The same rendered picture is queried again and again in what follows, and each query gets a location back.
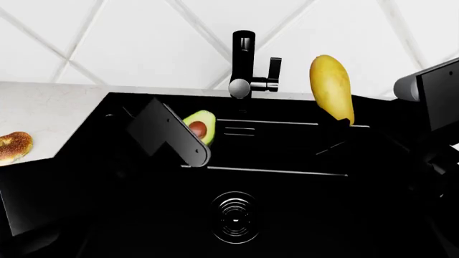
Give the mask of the halved avocado with pit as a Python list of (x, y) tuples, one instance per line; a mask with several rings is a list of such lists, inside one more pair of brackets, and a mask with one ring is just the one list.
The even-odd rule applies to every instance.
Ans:
[(210, 145), (214, 139), (216, 118), (213, 113), (200, 110), (183, 120), (193, 134), (206, 145)]

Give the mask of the yellow mango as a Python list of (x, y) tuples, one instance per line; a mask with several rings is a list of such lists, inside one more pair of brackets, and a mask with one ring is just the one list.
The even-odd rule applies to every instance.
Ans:
[(330, 55), (316, 57), (309, 70), (311, 90), (317, 105), (336, 120), (355, 121), (348, 72)]

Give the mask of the black kitchen sink basin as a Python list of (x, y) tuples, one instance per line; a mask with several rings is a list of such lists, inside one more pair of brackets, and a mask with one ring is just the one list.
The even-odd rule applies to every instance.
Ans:
[[(317, 126), (333, 125), (310, 100), (110, 95), (129, 111), (157, 98), (181, 120), (210, 111), (215, 135), (207, 165), (171, 169), (174, 193), (127, 222), (94, 221), (82, 258), (459, 258), (459, 206), (431, 192), (405, 150), (375, 171), (314, 171)], [(211, 202), (230, 191), (259, 208), (259, 234), (245, 244), (210, 228)]]

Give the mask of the round black sink drain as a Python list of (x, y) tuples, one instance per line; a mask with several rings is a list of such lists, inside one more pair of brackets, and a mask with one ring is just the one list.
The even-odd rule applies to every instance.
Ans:
[(259, 208), (252, 195), (230, 191), (209, 207), (213, 235), (227, 244), (245, 244), (259, 234)]

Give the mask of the brown seeded bagel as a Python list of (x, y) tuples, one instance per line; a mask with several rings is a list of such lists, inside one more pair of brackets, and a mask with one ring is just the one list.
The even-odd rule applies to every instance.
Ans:
[(22, 158), (33, 146), (32, 137), (28, 133), (14, 132), (0, 137), (0, 166), (9, 165)]

